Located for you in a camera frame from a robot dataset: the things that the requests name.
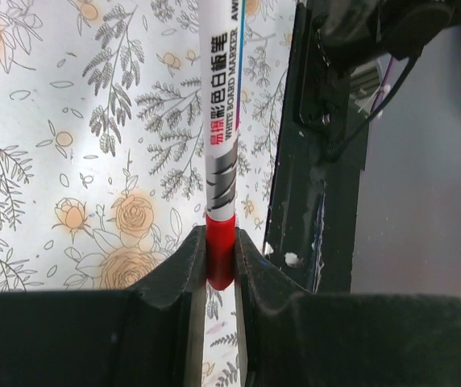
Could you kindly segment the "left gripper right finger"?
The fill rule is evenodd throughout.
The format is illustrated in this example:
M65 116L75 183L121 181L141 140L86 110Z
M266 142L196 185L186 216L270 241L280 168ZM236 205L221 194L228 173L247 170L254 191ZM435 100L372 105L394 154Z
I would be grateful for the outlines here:
M237 230L244 386L461 386L461 299L311 293Z

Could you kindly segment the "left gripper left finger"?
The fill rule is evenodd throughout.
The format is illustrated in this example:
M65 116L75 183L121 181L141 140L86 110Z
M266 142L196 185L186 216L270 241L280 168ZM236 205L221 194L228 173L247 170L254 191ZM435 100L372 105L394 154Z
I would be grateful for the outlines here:
M0 386L198 386L206 230L126 289L0 293Z

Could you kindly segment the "red marker cap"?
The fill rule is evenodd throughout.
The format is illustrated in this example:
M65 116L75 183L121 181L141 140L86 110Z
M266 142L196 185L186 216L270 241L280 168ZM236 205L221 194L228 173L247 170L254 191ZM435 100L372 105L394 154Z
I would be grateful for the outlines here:
M207 281L217 291L235 278L235 216L225 221L206 216Z

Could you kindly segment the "white whiteboard marker pen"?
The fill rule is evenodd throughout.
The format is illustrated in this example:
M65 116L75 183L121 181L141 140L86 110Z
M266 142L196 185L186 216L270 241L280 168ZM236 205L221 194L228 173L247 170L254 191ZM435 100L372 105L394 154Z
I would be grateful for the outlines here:
M239 0L198 3L206 211L218 223L235 220L243 12Z

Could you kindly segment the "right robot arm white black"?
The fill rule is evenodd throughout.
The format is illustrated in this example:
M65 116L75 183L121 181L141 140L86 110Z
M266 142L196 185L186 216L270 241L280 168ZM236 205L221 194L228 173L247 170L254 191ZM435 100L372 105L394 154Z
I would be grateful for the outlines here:
M331 66L345 72L384 54L419 56L441 31L461 25L461 1L325 1L315 23Z

